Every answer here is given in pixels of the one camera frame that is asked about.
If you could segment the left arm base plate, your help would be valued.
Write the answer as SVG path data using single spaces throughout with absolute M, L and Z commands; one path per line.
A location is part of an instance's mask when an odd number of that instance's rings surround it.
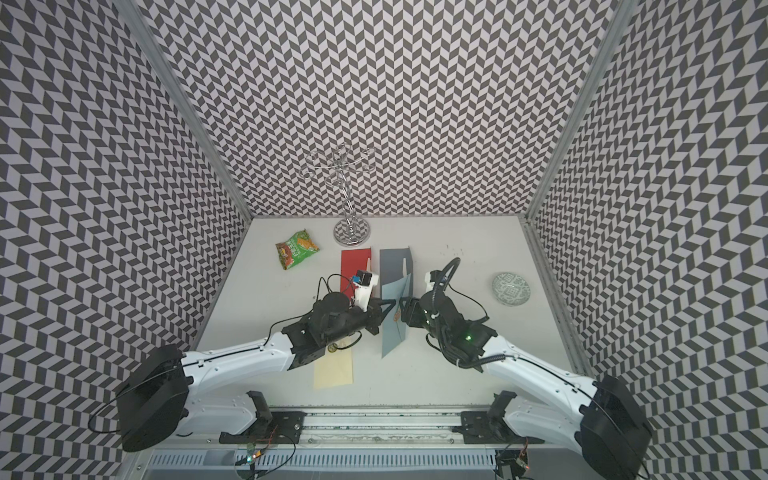
M 252 407 L 254 419 L 243 428 L 223 430 L 220 444 L 256 444 L 272 441 L 273 444 L 298 444 L 304 429 L 306 412 L 287 410 L 273 412 L 262 392 L 248 391 L 247 407 Z

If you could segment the cream yellow envelope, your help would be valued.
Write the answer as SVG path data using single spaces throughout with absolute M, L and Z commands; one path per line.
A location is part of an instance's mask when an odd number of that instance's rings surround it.
M 354 382 L 353 355 L 350 349 L 328 350 L 314 365 L 315 389 L 334 388 Z

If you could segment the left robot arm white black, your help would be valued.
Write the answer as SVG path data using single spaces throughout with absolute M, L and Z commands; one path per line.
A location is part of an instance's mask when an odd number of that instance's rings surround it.
M 376 335 L 394 307 L 392 300 L 351 301 L 332 292 L 309 312 L 282 321 L 281 330 L 264 339 L 208 351 L 156 348 L 117 387 L 111 401 L 122 449 L 140 452 L 172 436 L 191 434 L 216 434 L 222 444 L 273 438 L 273 417 L 263 393 L 216 398 L 214 392 L 309 365 L 324 356 L 328 345 L 354 333 Z

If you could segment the red envelope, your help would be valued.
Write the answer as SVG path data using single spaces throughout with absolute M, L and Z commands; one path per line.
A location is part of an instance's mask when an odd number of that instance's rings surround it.
M 372 257 L 370 248 L 341 251 L 340 289 L 350 299 L 354 297 L 355 286 L 351 283 L 359 270 L 368 270 Z

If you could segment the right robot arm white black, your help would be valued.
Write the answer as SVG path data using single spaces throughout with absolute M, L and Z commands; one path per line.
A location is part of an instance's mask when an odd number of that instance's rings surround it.
M 570 373 L 513 345 L 480 321 L 465 319 L 441 292 L 404 303 L 404 322 L 425 330 L 453 366 L 504 379 L 533 396 L 510 400 L 498 423 L 582 455 L 604 479 L 647 479 L 653 430 L 627 384 Z

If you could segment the dark grey envelope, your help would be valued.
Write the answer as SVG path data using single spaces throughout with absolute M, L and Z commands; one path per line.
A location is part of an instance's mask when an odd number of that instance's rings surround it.
M 406 278 L 412 271 L 413 258 L 409 247 L 379 251 L 379 274 L 382 285 Z

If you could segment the light blue envelope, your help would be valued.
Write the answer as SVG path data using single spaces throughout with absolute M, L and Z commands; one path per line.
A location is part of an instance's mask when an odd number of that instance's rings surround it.
M 411 274 L 381 287 L 382 299 L 394 301 L 392 309 L 387 313 L 381 325 L 382 357 L 386 357 L 406 339 L 408 327 L 402 321 L 403 305 L 411 296 Z

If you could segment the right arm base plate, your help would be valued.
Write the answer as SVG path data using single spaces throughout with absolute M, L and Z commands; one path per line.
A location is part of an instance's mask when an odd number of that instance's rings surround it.
M 451 432 L 460 434 L 465 444 L 523 444 L 526 438 L 517 435 L 504 420 L 506 408 L 516 398 L 514 392 L 501 391 L 488 409 L 462 411 L 460 425 Z

